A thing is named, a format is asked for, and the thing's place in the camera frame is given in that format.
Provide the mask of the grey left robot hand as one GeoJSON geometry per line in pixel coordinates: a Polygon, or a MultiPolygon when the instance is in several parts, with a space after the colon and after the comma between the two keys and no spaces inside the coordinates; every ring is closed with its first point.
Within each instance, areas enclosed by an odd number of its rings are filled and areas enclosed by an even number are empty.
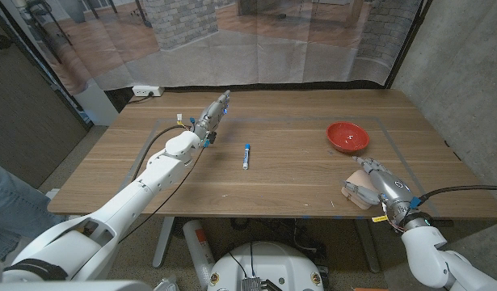
{"type": "Polygon", "coordinates": [[[227,113],[229,101],[230,90],[227,90],[221,94],[216,101],[202,111],[192,130],[202,142],[208,138],[210,133],[216,131],[221,118],[227,113]]]}

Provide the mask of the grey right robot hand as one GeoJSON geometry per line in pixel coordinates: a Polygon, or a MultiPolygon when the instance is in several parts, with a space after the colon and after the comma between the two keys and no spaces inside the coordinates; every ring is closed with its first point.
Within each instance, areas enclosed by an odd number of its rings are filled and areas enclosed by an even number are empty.
{"type": "Polygon", "coordinates": [[[432,218],[411,206],[414,199],[409,187],[380,162],[372,158],[352,157],[363,168],[370,187],[362,183],[343,181],[349,196],[358,197],[370,205],[381,205],[389,223],[401,232],[421,226],[431,226],[432,218]]]}

